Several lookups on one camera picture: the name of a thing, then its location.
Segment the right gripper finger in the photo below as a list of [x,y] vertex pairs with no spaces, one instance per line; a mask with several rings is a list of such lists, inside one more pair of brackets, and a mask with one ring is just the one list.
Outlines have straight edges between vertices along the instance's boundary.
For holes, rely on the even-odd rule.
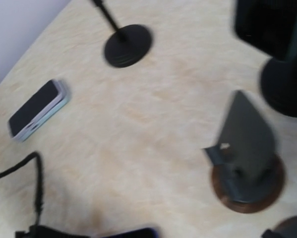
[[89,236],[69,234],[47,226],[30,226],[28,231],[16,231],[15,238],[89,238]]

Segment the blue phone black screen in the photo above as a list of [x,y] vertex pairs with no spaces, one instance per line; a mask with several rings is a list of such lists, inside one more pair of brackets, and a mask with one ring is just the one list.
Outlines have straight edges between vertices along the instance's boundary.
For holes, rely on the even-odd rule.
[[158,232],[154,228],[146,227],[120,234],[107,236],[108,238],[159,238]]

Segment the black pole phone stand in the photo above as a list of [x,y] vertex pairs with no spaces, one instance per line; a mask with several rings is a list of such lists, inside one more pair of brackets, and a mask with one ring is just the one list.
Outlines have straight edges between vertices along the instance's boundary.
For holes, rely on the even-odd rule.
[[261,71],[260,91],[275,111],[297,118],[297,61],[269,60]]
[[153,45],[150,29],[140,24],[119,27],[101,0],[92,3],[100,9],[114,31],[104,46],[106,62],[115,68],[125,68],[143,59]]

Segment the teal phone black screen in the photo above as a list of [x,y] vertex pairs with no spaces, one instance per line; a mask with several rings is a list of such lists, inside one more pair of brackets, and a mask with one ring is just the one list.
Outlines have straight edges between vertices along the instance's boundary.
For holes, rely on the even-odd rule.
[[297,0],[237,0],[239,39],[280,61],[297,55]]

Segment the phone in white case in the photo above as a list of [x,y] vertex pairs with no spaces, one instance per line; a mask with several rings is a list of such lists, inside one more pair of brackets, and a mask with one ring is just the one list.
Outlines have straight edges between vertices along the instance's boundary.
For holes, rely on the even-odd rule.
[[70,92],[63,80],[49,80],[10,117],[10,137],[16,141],[25,141],[66,105],[69,99]]

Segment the black folding stand left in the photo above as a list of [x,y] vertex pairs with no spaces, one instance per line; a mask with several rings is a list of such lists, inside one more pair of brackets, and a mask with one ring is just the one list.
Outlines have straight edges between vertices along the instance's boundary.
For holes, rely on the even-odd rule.
[[220,202],[238,213],[257,213],[281,195],[286,172],[270,125],[241,90],[233,93],[221,132],[204,148],[211,185]]

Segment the black folding stand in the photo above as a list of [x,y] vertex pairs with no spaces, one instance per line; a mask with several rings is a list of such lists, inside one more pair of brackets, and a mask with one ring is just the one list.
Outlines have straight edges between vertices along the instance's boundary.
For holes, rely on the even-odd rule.
[[273,230],[267,229],[262,238],[297,238],[297,216],[283,220]]
[[204,148],[211,185],[220,202],[238,213],[257,213],[281,195],[286,172],[270,125],[241,90],[233,93],[221,132]]

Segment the black folding stand right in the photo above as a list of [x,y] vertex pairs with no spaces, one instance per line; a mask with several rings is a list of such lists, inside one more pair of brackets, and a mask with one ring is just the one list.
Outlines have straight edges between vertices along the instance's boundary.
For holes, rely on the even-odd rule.
[[283,220],[273,230],[267,229],[262,238],[297,238],[297,216]]

